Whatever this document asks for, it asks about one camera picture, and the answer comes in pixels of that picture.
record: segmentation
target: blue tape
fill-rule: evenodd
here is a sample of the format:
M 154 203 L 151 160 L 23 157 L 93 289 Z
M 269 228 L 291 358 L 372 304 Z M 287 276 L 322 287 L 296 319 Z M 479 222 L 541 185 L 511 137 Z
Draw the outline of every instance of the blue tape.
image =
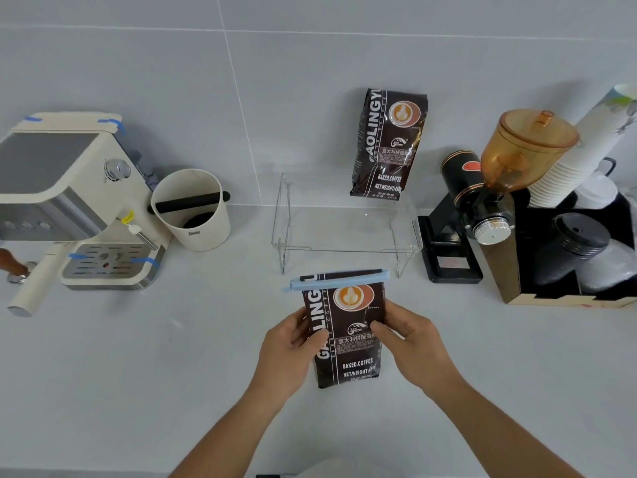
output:
M 122 134 L 126 134 L 126 131 L 123 127 L 122 121 L 117 120 L 117 119 L 98 119 L 98 122 L 100 123 L 109 123 L 112 122 L 113 124 L 115 124 L 117 126 L 117 128 L 121 131 Z
M 159 264 L 155 261 L 155 259 L 151 258 L 151 257 L 146 257 L 146 258 L 131 258 L 131 263 L 142 263 L 142 262 L 148 262 L 151 263 L 153 265 L 155 265 L 157 268 L 159 268 Z
M 344 279 L 331 280 L 306 280 L 294 279 L 290 281 L 290 286 L 283 289 L 283 292 L 298 292 L 304 290 L 338 289 L 339 287 L 355 287 L 356 285 L 369 285 L 370 283 L 380 283 L 389 280 L 389 271 L 383 270 L 378 273 L 359 275 L 357 277 L 346 277 Z

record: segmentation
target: dark brown coffee bag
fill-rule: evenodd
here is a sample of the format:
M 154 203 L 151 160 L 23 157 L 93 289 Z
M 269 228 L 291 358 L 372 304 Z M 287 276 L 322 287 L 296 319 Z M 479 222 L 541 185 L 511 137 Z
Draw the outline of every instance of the dark brown coffee bag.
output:
M 399 199 L 427 117 L 427 96 L 368 89 L 350 195 Z
M 344 279 L 381 270 L 322 273 L 306 280 Z M 372 321 L 385 321 L 385 285 L 371 283 L 338 289 L 305 290 L 303 300 L 310 319 L 310 334 L 326 328 L 329 339 L 315 356 L 321 389 L 351 380 L 378 377 L 380 341 L 370 330 Z

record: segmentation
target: drip tray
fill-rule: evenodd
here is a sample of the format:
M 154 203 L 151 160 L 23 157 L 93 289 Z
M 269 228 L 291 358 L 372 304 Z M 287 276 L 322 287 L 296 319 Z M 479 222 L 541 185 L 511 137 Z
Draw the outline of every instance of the drip tray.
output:
M 62 276 L 65 279 L 130 279 L 141 272 L 150 251 L 146 245 L 87 243 L 75 250 L 76 256 L 68 262 Z

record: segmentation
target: white tile wall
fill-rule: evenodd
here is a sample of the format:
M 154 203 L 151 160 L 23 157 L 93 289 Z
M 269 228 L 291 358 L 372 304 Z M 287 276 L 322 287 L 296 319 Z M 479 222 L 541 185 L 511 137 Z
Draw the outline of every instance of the white tile wall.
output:
M 501 112 L 575 123 L 637 81 L 636 18 L 637 0 L 3 0 L 0 132 L 36 111 L 119 112 L 160 172 L 208 169 L 231 202 L 273 204 L 281 170 L 351 171 L 367 87 L 424 92 L 407 189 L 432 207 L 441 158 L 480 153 Z M 636 141 L 611 154 L 625 184 Z

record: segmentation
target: hand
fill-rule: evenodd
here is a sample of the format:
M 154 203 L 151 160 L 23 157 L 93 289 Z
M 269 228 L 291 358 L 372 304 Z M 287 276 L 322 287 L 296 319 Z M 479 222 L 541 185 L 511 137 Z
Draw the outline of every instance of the hand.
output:
M 267 331 L 259 362 L 248 390 L 260 392 L 276 406 L 283 407 L 303 384 L 312 358 L 327 342 L 329 333 L 321 329 L 311 337 L 305 307 L 288 315 Z
M 374 321 L 370 327 L 394 354 L 396 366 L 405 379 L 434 401 L 453 385 L 464 382 L 432 321 L 390 300 L 385 300 L 385 311 L 386 325 Z

